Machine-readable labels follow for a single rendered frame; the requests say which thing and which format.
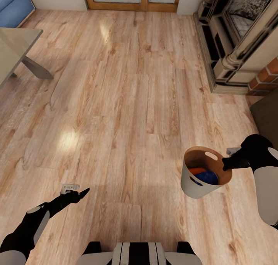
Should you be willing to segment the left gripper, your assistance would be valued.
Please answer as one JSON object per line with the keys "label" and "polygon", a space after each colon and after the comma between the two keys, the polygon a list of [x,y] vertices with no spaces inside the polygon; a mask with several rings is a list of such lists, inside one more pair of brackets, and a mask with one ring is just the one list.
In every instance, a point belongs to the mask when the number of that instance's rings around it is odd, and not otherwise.
{"label": "left gripper", "polygon": [[58,200],[61,204],[61,210],[64,209],[66,206],[68,206],[70,203],[78,203],[88,192],[90,191],[90,188],[80,192],[78,194],[78,191],[72,191],[66,194],[60,194],[59,197],[56,197],[56,200]]}

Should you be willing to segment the can of soda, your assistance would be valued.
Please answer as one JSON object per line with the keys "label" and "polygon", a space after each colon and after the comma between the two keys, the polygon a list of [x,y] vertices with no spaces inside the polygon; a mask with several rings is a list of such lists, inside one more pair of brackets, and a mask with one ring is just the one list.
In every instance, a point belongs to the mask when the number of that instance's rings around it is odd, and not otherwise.
{"label": "can of soda", "polygon": [[198,174],[198,173],[201,173],[201,172],[204,172],[204,171],[208,171],[208,170],[205,170],[203,168],[200,168],[198,167],[197,169],[188,169],[192,174],[193,176],[195,176],[195,174]]}
{"label": "can of soda", "polygon": [[218,183],[217,175],[211,170],[195,174],[195,177],[207,184],[214,185]]}

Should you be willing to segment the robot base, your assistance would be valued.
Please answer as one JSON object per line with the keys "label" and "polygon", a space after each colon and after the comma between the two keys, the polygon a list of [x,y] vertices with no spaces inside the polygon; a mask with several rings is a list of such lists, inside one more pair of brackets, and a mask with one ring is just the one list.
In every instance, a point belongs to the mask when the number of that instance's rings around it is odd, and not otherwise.
{"label": "robot base", "polygon": [[[166,265],[203,265],[187,241],[180,241],[177,245],[177,252],[165,251]],[[75,265],[112,265],[113,252],[101,252],[100,246],[99,241],[89,242],[85,253]]]}

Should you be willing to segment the trash can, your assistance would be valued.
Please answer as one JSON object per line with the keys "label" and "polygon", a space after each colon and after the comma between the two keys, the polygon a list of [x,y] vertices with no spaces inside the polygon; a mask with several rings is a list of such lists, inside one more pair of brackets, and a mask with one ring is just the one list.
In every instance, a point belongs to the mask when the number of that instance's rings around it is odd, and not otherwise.
{"label": "trash can", "polygon": [[[217,160],[207,156],[205,152],[210,152],[218,157]],[[183,192],[193,198],[199,199],[208,193],[228,184],[233,176],[232,169],[223,171],[223,156],[218,152],[207,147],[191,147],[184,153],[183,168],[181,175],[181,188]],[[218,178],[218,183],[211,185],[199,180],[188,169],[197,169],[198,167],[205,170],[213,171]],[[193,179],[193,180],[192,180]],[[201,185],[199,185],[201,184]]]}

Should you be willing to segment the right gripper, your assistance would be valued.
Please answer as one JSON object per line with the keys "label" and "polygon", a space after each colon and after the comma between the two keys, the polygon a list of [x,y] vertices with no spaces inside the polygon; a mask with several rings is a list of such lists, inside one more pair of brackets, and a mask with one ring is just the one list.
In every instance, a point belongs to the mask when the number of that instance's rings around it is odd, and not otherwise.
{"label": "right gripper", "polygon": [[222,161],[224,163],[224,167],[222,168],[223,171],[225,171],[227,169],[238,169],[238,168],[250,167],[249,162],[245,162],[245,161],[241,160],[238,157],[237,152],[235,154],[233,154],[231,157],[223,158]]}

